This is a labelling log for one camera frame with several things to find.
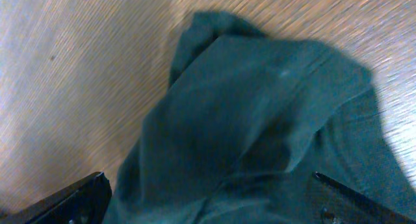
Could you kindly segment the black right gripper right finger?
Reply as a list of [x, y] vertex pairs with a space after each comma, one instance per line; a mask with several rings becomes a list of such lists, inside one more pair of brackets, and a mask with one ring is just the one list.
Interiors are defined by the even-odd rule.
[[311, 214], [321, 224], [415, 224], [414, 219], [317, 171], [311, 179]]

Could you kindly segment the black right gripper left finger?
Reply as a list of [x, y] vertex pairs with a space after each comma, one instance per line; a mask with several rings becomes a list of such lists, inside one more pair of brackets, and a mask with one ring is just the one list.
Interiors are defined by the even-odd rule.
[[100, 224], [111, 197], [105, 174], [94, 172], [18, 213], [1, 218], [1, 224]]

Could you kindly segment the black Nike t-shirt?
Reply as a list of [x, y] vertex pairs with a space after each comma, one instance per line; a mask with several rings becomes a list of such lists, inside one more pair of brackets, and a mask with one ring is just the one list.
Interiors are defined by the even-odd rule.
[[365, 66], [318, 41], [197, 12], [104, 222], [317, 223], [316, 171], [415, 220]]

